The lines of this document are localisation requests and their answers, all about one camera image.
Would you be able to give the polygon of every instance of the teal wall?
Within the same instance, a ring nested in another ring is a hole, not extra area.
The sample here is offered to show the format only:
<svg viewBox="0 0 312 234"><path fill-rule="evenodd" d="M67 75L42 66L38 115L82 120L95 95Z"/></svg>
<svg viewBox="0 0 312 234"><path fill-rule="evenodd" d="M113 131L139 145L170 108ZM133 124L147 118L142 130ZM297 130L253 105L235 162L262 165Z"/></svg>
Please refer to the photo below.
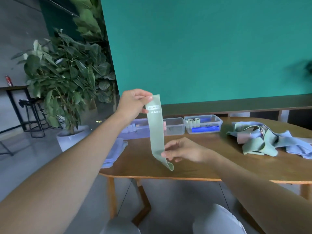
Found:
<svg viewBox="0 0 312 234"><path fill-rule="evenodd" d="M312 0L101 0L119 90L162 104L312 93Z"/></svg>

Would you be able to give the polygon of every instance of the hand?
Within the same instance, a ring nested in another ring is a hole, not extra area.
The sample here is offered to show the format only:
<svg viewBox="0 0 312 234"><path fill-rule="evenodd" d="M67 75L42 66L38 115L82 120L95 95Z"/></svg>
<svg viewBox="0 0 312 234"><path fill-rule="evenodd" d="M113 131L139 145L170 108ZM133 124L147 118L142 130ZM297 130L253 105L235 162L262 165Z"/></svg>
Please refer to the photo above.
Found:
<svg viewBox="0 0 312 234"><path fill-rule="evenodd" d="M153 100L152 95L152 93L140 89L124 91L115 115L123 120L124 126L129 125L140 112L149 112L143 106Z"/></svg>
<svg viewBox="0 0 312 234"><path fill-rule="evenodd" d="M168 142L161 156L168 158L169 161L174 159L175 162L179 162L183 158L193 162L207 162L209 157L216 154L218 153L184 137Z"/></svg>

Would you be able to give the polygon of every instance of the green resistance band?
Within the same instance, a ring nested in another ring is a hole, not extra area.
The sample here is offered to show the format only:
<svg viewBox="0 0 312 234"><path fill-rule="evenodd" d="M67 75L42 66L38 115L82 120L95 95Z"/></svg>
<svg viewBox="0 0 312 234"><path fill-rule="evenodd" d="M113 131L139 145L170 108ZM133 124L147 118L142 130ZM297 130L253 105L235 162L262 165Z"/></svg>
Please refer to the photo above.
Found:
<svg viewBox="0 0 312 234"><path fill-rule="evenodd" d="M174 165L167 162L166 158L161 156L161 153L165 151L165 143L163 139L163 122L159 94L153 95L153 100L146 104L145 107L149 111L147 120L150 127L152 154L154 158L161 161L170 171L173 171Z"/></svg>

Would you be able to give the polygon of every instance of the gray wall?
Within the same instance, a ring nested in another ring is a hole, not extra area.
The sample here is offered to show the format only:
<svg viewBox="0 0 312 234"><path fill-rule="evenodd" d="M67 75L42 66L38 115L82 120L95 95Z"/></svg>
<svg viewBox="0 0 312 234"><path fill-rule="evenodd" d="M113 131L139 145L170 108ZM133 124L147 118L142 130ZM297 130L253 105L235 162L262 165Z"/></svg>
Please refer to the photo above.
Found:
<svg viewBox="0 0 312 234"><path fill-rule="evenodd" d="M23 65L16 65L19 59L10 60L10 57L32 48L35 39L48 38L38 0L1 0L0 30L0 87L7 86L5 75L10 76L14 85L25 84ZM14 98L18 102L26 97L23 91L15 91ZM25 109L20 111L25 120ZM18 124L6 92L0 91L0 131Z"/></svg>

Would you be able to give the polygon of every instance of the printed logo on band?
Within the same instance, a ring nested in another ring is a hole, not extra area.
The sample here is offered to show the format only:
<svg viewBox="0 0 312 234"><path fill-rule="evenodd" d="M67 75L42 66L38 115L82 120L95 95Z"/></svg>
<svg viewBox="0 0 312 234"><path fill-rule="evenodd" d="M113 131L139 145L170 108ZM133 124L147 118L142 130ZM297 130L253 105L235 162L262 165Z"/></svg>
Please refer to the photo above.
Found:
<svg viewBox="0 0 312 234"><path fill-rule="evenodd" d="M154 106L148 106L147 107L147 110L158 110L158 109L160 109L160 106L159 105L154 105Z"/></svg>

